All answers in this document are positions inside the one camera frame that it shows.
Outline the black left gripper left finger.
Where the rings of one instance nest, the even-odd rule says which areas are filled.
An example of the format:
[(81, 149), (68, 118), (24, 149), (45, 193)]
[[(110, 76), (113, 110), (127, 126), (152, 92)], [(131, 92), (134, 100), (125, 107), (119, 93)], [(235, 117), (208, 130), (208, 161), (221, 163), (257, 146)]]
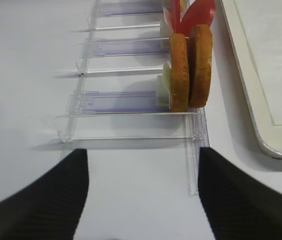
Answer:
[(88, 153), (75, 149), (0, 202), (0, 240), (72, 240), (89, 189)]

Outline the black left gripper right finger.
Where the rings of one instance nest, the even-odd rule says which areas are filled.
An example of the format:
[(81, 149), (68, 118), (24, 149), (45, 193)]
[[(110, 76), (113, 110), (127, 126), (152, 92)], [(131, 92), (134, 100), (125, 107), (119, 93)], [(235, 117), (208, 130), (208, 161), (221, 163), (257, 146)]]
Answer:
[(211, 147), (199, 151), (198, 194), (217, 240), (282, 240), (282, 194)]

